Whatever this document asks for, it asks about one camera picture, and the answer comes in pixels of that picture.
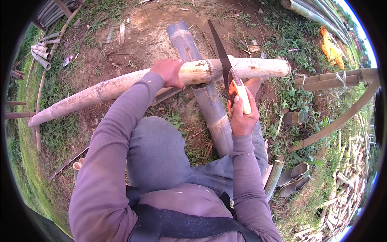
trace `orange saw handle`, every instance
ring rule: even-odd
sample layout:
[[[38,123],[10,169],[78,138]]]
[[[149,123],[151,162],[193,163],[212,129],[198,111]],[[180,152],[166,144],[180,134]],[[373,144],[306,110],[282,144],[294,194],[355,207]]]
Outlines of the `orange saw handle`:
[[[231,114],[230,110],[234,105],[234,98],[236,95],[238,95],[243,101],[243,113],[251,114],[251,106],[248,100],[247,91],[241,79],[238,81],[232,79],[230,86],[228,87],[228,93],[230,95],[230,99],[227,101],[228,114]]]

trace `orange plastic bag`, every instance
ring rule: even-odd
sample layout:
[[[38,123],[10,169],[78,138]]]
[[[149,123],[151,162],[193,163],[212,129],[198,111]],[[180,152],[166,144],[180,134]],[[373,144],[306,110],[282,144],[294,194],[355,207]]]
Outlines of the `orange plastic bag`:
[[[344,53],[330,41],[330,35],[326,28],[321,26],[320,33],[324,38],[324,44],[321,46],[321,49],[322,52],[324,52],[324,55],[327,57],[327,61],[332,61],[330,63],[331,65],[338,64],[339,67],[344,70],[344,62],[342,61]]]

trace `boot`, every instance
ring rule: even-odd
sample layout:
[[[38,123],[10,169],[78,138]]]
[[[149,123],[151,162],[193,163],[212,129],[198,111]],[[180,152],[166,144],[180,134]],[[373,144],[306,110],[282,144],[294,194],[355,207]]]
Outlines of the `boot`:
[[[301,188],[310,180],[310,176],[301,177],[295,182],[289,183],[279,190],[280,197],[286,197],[294,192],[299,192]]]
[[[301,164],[296,165],[294,168],[287,169],[282,172],[278,179],[278,186],[284,186],[292,180],[296,179],[299,176],[305,175],[309,170],[309,164],[307,162],[303,162]]]

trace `hand saw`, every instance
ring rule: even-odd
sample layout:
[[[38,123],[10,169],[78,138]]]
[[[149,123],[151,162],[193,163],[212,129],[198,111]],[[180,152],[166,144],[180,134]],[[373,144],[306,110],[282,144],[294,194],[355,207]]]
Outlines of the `hand saw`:
[[[246,92],[245,85],[242,80],[238,77],[238,74],[231,66],[230,60],[228,59],[227,53],[224,50],[222,42],[211,23],[211,20],[208,20],[208,24],[210,26],[212,36],[215,40],[216,49],[218,51],[219,59],[222,63],[223,69],[223,80],[224,86],[226,87],[226,95],[227,95],[227,109],[228,113],[231,114],[230,110],[234,105],[234,98],[238,95],[243,101],[243,113],[251,114],[250,102],[248,101],[248,96]]]

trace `sky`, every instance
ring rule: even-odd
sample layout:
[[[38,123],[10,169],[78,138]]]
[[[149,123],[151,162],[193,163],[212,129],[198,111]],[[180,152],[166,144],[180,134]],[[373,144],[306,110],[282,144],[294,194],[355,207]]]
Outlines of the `sky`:
[[[352,17],[352,20],[357,24],[358,26],[358,33],[359,33],[359,37],[361,39],[366,39],[364,40],[364,45],[365,45],[365,48],[367,49],[368,51],[368,58],[369,60],[371,61],[371,67],[372,68],[377,68],[378,65],[376,63],[376,58],[375,58],[375,54],[372,50],[372,47],[371,47],[371,43],[369,42],[368,38],[367,38],[367,35],[363,29],[363,26],[360,24],[358,18],[356,17],[355,13],[352,12],[352,9],[348,6],[348,4],[345,2],[345,0],[335,0],[338,4],[340,4],[340,6],[344,9],[344,11],[346,11],[347,13],[349,13]]]

